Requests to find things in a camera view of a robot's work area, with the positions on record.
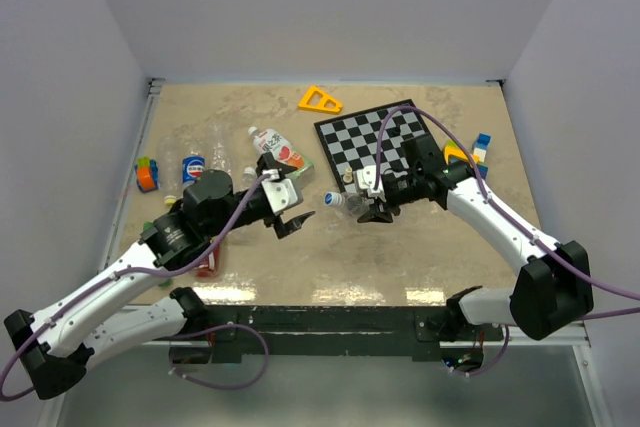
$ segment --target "white wall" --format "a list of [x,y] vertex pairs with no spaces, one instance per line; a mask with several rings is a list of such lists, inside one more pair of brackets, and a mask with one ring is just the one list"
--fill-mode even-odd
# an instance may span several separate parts
[[[640,2],[553,0],[506,83],[543,227],[640,292]],[[596,292],[596,311],[638,305]],[[616,426],[638,425],[640,317],[588,326]]]
[[[0,0],[0,317],[96,271],[144,106],[144,76],[105,0]],[[13,351],[0,327],[0,364]],[[22,367],[6,392],[28,385]],[[0,404],[34,425],[35,395]]]
[[506,77],[551,0],[107,0],[169,80]]

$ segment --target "blue bottle label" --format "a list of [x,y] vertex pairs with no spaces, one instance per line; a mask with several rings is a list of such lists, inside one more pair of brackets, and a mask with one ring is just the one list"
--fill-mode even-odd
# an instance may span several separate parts
[[198,155],[185,157],[182,161],[182,183],[193,183],[204,172],[204,158]]

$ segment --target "chessboard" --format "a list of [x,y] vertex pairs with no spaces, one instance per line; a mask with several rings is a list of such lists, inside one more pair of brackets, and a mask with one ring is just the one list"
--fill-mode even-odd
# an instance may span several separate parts
[[[400,105],[415,107],[413,101],[407,99],[314,124],[341,192],[356,191],[353,183],[345,185],[342,181],[347,167],[351,167],[355,175],[356,170],[366,165],[375,165],[376,143],[382,120],[391,109]],[[400,144],[428,132],[429,129],[419,114],[396,112],[387,123],[386,131],[382,136],[380,160],[382,173],[388,170],[394,172],[406,170],[409,165]]]

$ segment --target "marble patterned surface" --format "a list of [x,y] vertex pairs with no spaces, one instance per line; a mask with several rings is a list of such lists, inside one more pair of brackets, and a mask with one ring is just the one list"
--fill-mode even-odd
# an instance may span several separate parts
[[[509,287],[515,277],[504,260],[469,226],[435,203],[407,205],[393,224],[364,224],[340,218],[323,208],[322,196],[336,188],[313,123],[330,114],[300,111],[308,86],[165,85],[145,155],[155,157],[161,136],[192,130],[202,135],[209,122],[226,122],[234,150],[235,181],[242,168],[255,165],[247,129],[272,127],[315,164],[315,176],[303,190],[305,202],[286,218],[308,210],[317,214],[302,231],[277,240],[261,224],[249,227],[250,244],[224,243],[220,275],[198,281],[192,274],[173,286],[193,286],[215,303],[282,305],[440,305],[473,285]],[[511,122],[495,86],[335,85],[320,86],[342,101],[342,113],[411,98],[433,113],[468,146],[479,132],[492,136],[487,156],[488,183],[523,217],[538,224]],[[429,125],[440,145],[444,136]],[[120,252],[135,242],[144,221],[164,212],[158,192],[131,189]],[[136,303],[149,304],[171,288],[157,287]]]

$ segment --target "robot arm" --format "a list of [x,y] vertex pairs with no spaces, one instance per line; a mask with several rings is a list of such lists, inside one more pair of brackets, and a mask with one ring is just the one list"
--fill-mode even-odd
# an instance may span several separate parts
[[536,242],[555,246],[555,252],[578,270],[589,274],[585,250],[577,243],[562,245],[540,232],[500,200],[488,186],[491,200],[522,226],[514,227],[489,204],[478,188],[471,167],[463,162],[447,165],[430,134],[402,144],[409,170],[382,175],[376,187],[376,169],[356,172],[356,188],[372,199],[369,212],[358,222],[393,222],[400,206],[421,199],[437,202],[473,227],[507,261],[515,275],[513,289],[473,287],[447,301],[443,331],[451,337],[465,324],[517,325],[540,340],[580,319],[593,309],[591,286],[563,269]]
[[211,238],[230,230],[232,218],[234,228],[263,220],[278,238],[299,230],[313,212],[286,223],[281,219],[285,210],[302,203],[296,185],[285,177],[291,170],[264,154],[258,161],[261,185],[239,193],[233,193],[226,173],[203,172],[183,199],[103,272],[49,307],[9,315],[4,323],[16,349],[46,329],[20,355],[38,396],[49,399],[69,390],[87,369],[131,347],[204,327],[207,309],[188,288],[146,309],[113,316],[167,277],[197,265],[208,254]]

